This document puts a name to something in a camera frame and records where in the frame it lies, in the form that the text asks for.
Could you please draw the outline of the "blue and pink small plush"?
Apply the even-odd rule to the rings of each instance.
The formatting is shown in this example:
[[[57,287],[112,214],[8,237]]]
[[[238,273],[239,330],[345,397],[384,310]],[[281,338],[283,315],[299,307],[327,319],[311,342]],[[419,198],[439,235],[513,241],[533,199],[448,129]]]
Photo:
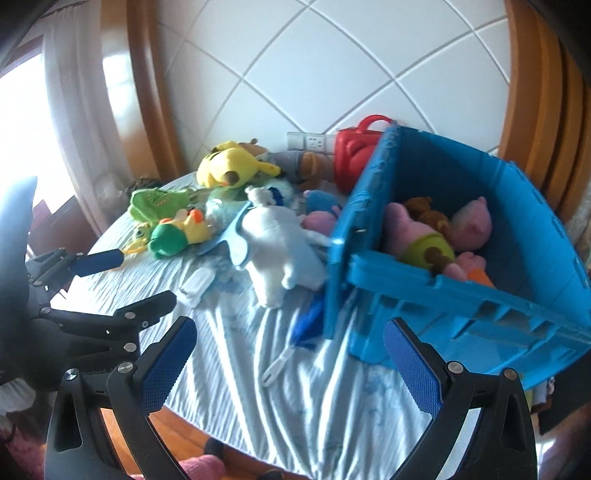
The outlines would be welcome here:
[[[342,213],[342,204],[334,194],[322,190],[304,191],[304,216],[301,226],[327,237],[332,236]]]

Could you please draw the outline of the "teal plush in plastic bag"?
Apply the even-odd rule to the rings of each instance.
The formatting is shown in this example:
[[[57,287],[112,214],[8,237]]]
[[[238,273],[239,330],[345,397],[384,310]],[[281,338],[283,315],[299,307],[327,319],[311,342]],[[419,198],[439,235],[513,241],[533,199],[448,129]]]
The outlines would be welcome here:
[[[253,183],[246,184],[238,189],[228,187],[215,188],[209,194],[205,203],[205,219],[216,230],[223,230],[235,219],[242,207],[249,203],[246,195],[247,187],[266,188],[280,196],[277,204],[290,207],[294,203],[296,191],[294,186],[283,178],[257,179]]]

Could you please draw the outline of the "red plastic toy case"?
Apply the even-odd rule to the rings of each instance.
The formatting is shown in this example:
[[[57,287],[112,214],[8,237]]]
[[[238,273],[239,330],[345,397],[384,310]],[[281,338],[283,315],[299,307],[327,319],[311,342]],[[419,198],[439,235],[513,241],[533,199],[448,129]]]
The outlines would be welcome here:
[[[382,131],[370,128],[377,122],[390,125],[394,120],[384,115],[370,115],[355,127],[339,130],[335,135],[334,180],[342,193],[353,191],[383,135]]]

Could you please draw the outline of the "green frog plush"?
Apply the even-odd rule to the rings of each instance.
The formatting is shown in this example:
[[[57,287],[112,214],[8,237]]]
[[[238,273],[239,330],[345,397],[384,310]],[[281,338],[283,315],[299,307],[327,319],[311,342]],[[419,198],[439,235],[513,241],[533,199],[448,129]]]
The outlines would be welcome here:
[[[137,222],[158,223],[162,219],[173,218],[179,210],[186,209],[194,193],[192,189],[136,190],[131,195],[127,212]]]

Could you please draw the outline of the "pink and grey round plush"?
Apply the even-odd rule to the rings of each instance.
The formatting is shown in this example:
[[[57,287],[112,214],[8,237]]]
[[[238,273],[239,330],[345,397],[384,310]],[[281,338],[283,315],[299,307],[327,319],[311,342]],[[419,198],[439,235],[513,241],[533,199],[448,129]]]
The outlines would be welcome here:
[[[462,207],[451,220],[452,239],[455,251],[476,251],[489,240],[493,225],[488,202],[481,196]]]

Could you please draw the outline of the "yellow duck plush green hat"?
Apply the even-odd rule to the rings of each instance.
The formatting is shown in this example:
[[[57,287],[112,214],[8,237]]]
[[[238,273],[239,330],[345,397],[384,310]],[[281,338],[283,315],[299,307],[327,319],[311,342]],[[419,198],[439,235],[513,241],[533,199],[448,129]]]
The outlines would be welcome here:
[[[174,218],[162,219],[152,230],[148,251],[155,258],[172,257],[188,246],[213,237],[213,228],[199,209],[181,209]]]

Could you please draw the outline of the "white striped tablecloth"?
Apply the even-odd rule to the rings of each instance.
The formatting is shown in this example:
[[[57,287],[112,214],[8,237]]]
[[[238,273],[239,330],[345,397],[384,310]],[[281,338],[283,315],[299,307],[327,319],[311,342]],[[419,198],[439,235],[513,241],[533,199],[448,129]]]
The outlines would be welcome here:
[[[311,479],[392,477],[431,418],[396,371],[349,355],[346,324],[332,340],[298,348],[263,386],[263,372],[287,347],[311,291],[295,288],[280,309],[263,309],[249,275],[219,247],[204,256],[192,250],[163,260],[129,256],[119,268],[74,279],[65,306],[109,315],[178,291],[202,267],[214,271],[211,286],[195,308],[174,309],[197,324],[197,345],[167,407],[226,445]]]

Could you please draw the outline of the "brown teddy bear plush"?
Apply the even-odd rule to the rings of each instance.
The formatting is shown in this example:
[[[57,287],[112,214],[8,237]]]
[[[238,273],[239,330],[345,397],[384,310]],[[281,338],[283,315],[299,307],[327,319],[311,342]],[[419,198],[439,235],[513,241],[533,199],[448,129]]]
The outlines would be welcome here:
[[[431,203],[430,197],[413,197],[407,200],[404,206],[413,220],[429,225],[447,240],[450,240],[452,226],[449,218],[442,212],[433,210]]]

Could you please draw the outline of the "striped shirt brown doll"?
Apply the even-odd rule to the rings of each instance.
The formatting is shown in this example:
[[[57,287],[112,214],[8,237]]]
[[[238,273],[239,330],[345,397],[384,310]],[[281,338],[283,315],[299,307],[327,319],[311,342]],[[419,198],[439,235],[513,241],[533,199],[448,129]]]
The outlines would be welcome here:
[[[324,153],[304,150],[267,152],[267,162],[283,170],[283,175],[301,191],[315,190],[334,181],[332,158]]]

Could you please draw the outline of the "pink pig plush green shirt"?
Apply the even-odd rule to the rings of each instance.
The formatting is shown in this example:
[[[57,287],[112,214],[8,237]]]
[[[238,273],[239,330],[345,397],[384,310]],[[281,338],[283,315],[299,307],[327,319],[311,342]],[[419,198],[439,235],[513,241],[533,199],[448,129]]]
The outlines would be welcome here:
[[[457,252],[450,240],[429,225],[413,220],[404,203],[391,202],[385,210],[384,249],[399,262],[487,287],[494,284],[486,273],[487,261],[477,251]]]

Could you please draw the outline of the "yellow Pikachu plush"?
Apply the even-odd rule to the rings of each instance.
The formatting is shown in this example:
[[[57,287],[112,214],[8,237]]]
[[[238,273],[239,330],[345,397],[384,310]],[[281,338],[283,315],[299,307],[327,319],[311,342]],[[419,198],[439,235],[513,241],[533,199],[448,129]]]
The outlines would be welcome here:
[[[195,172],[197,184],[205,188],[239,188],[257,174],[277,177],[280,167],[262,161],[236,142],[218,144],[202,159]]]

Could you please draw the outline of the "white seal plush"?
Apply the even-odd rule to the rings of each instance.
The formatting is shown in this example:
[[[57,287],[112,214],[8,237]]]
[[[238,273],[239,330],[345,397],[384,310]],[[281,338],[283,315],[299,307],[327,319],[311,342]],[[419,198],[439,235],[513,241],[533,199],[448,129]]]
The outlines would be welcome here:
[[[242,217],[242,234],[249,243],[243,270],[249,272],[259,305],[280,308],[288,290],[301,286],[318,291],[327,270],[315,247],[328,247],[329,238],[304,229],[294,211],[276,205],[263,187],[245,188],[252,209]]]

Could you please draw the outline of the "white curtain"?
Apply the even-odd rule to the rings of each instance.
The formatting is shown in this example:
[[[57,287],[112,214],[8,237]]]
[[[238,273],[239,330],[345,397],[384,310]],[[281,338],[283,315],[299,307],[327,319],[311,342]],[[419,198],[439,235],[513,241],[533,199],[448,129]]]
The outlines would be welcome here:
[[[43,34],[45,82],[75,197],[92,229],[103,233],[126,209],[132,180],[103,71],[100,3],[64,7]]]

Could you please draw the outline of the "white wall socket strip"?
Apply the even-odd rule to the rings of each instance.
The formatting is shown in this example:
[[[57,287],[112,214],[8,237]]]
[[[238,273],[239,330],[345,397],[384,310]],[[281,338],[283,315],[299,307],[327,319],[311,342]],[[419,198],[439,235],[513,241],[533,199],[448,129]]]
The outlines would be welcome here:
[[[306,132],[287,132],[287,148],[332,154],[335,151],[335,135]]]

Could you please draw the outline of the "green one-eyed monster toy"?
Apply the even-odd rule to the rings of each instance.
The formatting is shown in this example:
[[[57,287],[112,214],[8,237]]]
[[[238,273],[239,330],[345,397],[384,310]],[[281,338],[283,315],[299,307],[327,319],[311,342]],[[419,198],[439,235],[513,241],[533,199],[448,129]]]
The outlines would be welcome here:
[[[151,223],[137,224],[132,233],[131,245],[134,247],[147,245],[151,238],[152,229]]]

